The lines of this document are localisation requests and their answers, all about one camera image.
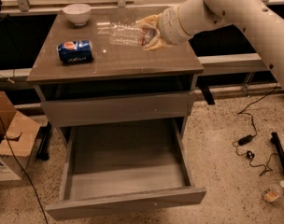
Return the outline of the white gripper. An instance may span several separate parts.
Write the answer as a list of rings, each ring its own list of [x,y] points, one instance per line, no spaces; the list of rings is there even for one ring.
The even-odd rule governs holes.
[[[149,15],[135,23],[141,28],[159,28],[160,30],[161,38],[155,36],[143,47],[143,50],[165,49],[168,47],[168,44],[179,45],[192,38],[192,36],[184,30],[180,22],[178,9],[179,6],[169,7],[165,9],[162,14]]]

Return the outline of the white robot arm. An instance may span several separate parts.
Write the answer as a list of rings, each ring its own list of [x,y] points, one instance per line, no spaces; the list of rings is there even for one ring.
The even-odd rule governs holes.
[[[136,23],[158,34],[144,49],[178,45],[203,31],[234,25],[284,90],[284,19],[262,0],[187,0]]]

